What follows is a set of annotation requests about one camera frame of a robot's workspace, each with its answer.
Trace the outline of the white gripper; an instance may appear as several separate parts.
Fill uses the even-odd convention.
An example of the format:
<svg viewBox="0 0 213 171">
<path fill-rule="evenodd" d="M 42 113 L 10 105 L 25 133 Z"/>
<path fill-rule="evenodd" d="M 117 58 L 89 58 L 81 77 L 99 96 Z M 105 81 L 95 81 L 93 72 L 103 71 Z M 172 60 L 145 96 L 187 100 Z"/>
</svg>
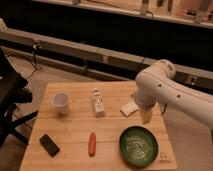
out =
<svg viewBox="0 0 213 171">
<path fill-rule="evenodd" d="M 152 108 L 156 104 L 156 99 L 148 94 L 136 94 L 132 95 L 135 103 L 140 110 L 142 123 L 148 124 L 152 119 Z"/>
</svg>

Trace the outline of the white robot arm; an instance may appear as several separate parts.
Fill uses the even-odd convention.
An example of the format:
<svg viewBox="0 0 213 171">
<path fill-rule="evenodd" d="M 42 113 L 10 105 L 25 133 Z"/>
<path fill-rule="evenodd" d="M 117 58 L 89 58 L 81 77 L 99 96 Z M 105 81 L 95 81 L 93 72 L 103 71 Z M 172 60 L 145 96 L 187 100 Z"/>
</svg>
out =
<svg viewBox="0 0 213 171">
<path fill-rule="evenodd" d="M 135 103 L 145 109 L 153 107 L 161 99 L 213 129 L 213 95 L 173 81 L 175 74 L 174 64 L 166 59 L 140 71 L 135 78 Z"/>
</svg>

